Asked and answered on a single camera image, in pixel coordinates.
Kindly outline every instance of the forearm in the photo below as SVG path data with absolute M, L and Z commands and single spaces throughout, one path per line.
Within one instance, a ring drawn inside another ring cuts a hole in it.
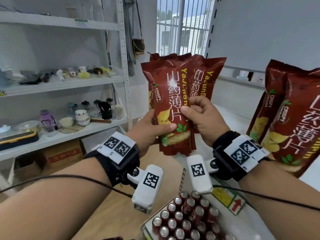
M 110 181 L 95 158 L 55 174 L 82 175 Z M 1 239 L 71 239 L 110 193 L 78 178 L 44 179 L 0 204 Z
M 314 188 L 262 161 L 239 181 L 244 190 L 320 207 L 320 193 Z M 277 240 L 317 239 L 320 236 L 320 212 L 247 195 Z

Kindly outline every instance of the shelf board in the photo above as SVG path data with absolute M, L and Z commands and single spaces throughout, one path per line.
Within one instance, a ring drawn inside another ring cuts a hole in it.
M 0 151 L 0 161 L 6 160 L 11 157 L 17 157 L 19 155 L 33 152 L 45 147 L 49 147 L 52 145 L 56 145 L 65 141 L 69 141 L 72 139 L 76 139 L 79 137 L 83 137 L 92 133 L 96 133 L 99 131 L 103 131 L 106 129 L 110 129 L 112 127 L 122 125 L 124 123 L 127 123 L 128 119 L 126 117 L 123 117 L 120 120 L 113 119 L 110 124 L 107 123 L 95 123 L 91 122 L 89 125 L 87 125 L 84 129 L 81 131 L 72 133 L 72 134 L 63 134 L 58 132 L 56 135 L 52 137 L 48 137 L 44 134 L 43 130 L 39 133 L 39 140 L 33 143 L 29 143 L 26 145 L 17 146 L 11 149 Z
M 223 79 L 223 80 L 232 81 L 232 82 L 235 82 L 235 83 L 247 84 L 247 85 L 250 85 L 252 87 L 258 87 L 258 88 L 265 89 L 265 85 L 264 84 L 260 84 L 260 83 L 255 83 L 255 82 L 251 82 L 251 81 L 244 81 L 244 80 L 240 80 L 240 79 L 236 79 L 236 78 L 232 78 L 232 77 L 226 77 L 226 76 L 218 76 L 218 78 Z
M 7 88 L 0 88 L 0 98 L 1 97 L 8 97 L 8 96 L 17 96 L 23 94 L 30 94 L 30 93 L 39 93 L 39 92 L 49 92 L 49 91 L 56 91 L 56 90 L 63 90 L 63 89 L 70 89 L 70 88 L 81 88 L 81 87 L 88 87 L 94 85 L 102 85 L 102 84 L 110 84 L 110 83 L 117 83 L 123 82 L 124 77 L 120 75 L 114 75 L 111 77 L 102 76 L 99 78 L 96 74 L 91 74 L 91 78 L 89 79 L 80 79 L 78 77 L 66 77 L 64 81 L 60 81 L 55 79 L 54 81 L 49 82 L 41 82 L 36 85 L 19 85 L 14 84 Z
M 119 31 L 119 25 L 117 23 L 98 22 L 92 20 L 82 20 L 67 17 L 45 16 L 40 14 L 28 14 L 6 11 L 0 11 L 0 23 Z

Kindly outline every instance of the person's left arm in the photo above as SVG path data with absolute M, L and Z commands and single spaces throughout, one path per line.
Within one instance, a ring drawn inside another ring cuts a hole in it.
M 176 125 L 152 125 L 148 112 L 126 135 L 144 156 L 158 135 Z M 95 157 L 82 160 L 55 174 L 82 175 L 111 186 Z M 0 204 L 1 239 L 71 239 L 110 193 L 109 189 L 78 178 L 44 179 L 26 187 Z

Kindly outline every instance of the qr code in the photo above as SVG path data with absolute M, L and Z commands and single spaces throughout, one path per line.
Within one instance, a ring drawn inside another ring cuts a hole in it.
M 239 145 L 239 147 L 248 155 L 251 155 L 256 150 L 258 150 L 258 148 L 248 140 Z
M 194 177 L 205 175 L 202 163 L 191 165 L 191 170 Z
M 105 145 L 106 147 L 109 147 L 110 149 L 113 149 L 113 148 L 115 147 L 115 145 L 118 144 L 119 141 L 120 141 L 120 140 L 118 140 L 117 138 L 114 138 L 114 137 L 111 136 L 111 137 L 104 143 L 104 145 Z
M 261 148 L 262 148 L 262 146 L 261 146 L 258 142 L 256 142 L 254 139 L 251 139 L 250 142 L 251 142 L 253 145 L 255 145 L 258 149 L 261 149 Z
M 247 161 L 250 158 L 250 156 L 240 148 L 237 149 L 234 153 L 232 153 L 230 157 L 232 157 L 233 160 L 240 165 L 242 165 L 245 161 Z
M 124 157 L 127 152 L 131 149 L 130 146 L 128 146 L 126 143 L 121 141 L 119 145 L 114 149 L 117 153 L 119 153 L 122 157 Z
M 154 189 L 155 189 L 156 186 L 157 186 L 158 180 L 159 180 L 159 176 L 154 175 L 154 174 L 152 174 L 152 173 L 148 173 L 148 174 L 146 175 L 146 178 L 144 179 L 143 184 L 148 185 L 148 186 L 150 186 L 151 188 L 154 188 Z
M 146 208 L 143 208 L 143 207 L 141 207 L 141 206 L 139 206 L 139 205 L 137 205 L 137 204 L 134 204 L 134 208 L 135 208 L 136 210 L 139 210 L 139 211 L 145 213 L 145 214 L 147 213 L 147 209 L 146 209 Z

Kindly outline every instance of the red arrow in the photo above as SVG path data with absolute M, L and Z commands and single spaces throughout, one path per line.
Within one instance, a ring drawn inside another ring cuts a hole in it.
M 232 211 L 235 212 L 238 208 L 238 206 L 241 206 L 241 199 L 237 199 L 234 201 L 234 206 L 232 207 Z

